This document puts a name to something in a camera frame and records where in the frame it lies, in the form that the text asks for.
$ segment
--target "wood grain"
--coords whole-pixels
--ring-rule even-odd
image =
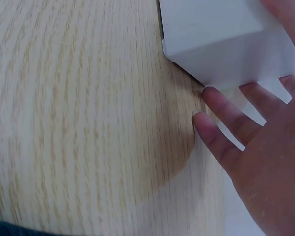
[[[222,235],[221,170],[191,155],[200,89],[164,58],[155,0],[0,0],[0,219]]]

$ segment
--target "wooden table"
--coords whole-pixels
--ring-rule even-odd
[[[0,0],[0,219],[75,235],[219,236],[201,86],[156,0]]]

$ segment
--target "white cardboard box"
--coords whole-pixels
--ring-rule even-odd
[[[258,0],[160,0],[165,56],[218,89],[295,74],[295,48]]]

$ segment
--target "fingernail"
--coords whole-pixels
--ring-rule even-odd
[[[192,123],[193,123],[193,118],[195,117],[196,114],[201,113],[202,111],[200,110],[193,110],[192,111]]]

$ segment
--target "finger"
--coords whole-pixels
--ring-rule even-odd
[[[278,18],[295,44],[295,0],[261,0],[261,3]]]
[[[230,174],[241,155],[241,151],[222,134],[207,114],[197,113],[193,121],[204,144],[226,172]]]
[[[279,79],[283,87],[292,97],[295,97],[295,75],[283,77]]]
[[[239,89],[248,101],[257,109],[260,115],[266,120],[286,105],[273,93],[269,92],[257,83],[243,85],[240,86]]]
[[[202,92],[202,99],[244,146],[262,128],[261,125],[255,123],[251,118],[241,112],[215,88],[205,88]]]

